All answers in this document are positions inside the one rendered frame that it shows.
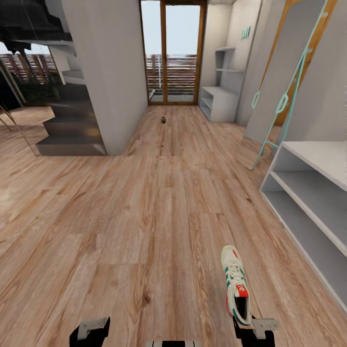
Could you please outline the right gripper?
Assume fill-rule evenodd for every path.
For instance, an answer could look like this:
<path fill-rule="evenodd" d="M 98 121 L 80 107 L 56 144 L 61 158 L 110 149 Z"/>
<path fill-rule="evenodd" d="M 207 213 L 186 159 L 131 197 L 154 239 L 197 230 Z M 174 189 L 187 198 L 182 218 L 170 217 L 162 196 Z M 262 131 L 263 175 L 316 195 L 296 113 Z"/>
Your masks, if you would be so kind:
<path fill-rule="evenodd" d="M 265 339 L 257 339 L 253 329 L 240 328 L 236 318 L 233 317 L 235 326 L 236 337 L 241 339 L 243 347 L 275 347 L 274 333 L 272 330 L 265 331 Z"/>

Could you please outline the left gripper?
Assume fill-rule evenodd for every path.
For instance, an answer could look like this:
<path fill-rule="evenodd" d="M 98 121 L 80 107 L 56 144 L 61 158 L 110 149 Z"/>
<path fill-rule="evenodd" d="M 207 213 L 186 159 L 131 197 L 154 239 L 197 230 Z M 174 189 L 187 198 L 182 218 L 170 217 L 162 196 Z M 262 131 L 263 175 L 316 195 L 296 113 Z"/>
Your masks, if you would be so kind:
<path fill-rule="evenodd" d="M 103 328 L 91 330 L 86 339 L 78 340 L 79 327 L 70 335 L 69 347 L 101 347 L 105 337 L 108 337 L 110 317 Z"/>

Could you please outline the gym shoe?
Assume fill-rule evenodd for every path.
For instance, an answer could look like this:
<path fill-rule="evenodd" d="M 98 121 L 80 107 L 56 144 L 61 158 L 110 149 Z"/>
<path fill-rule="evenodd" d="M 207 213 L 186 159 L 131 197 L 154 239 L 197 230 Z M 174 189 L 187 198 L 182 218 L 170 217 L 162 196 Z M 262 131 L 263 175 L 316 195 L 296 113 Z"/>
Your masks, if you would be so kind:
<path fill-rule="evenodd" d="M 244 277 L 240 253 L 231 244 L 226 244 L 221 253 L 221 264 L 227 279 L 227 310 L 231 317 L 242 325 L 252 324 L 250 293 Z"/>

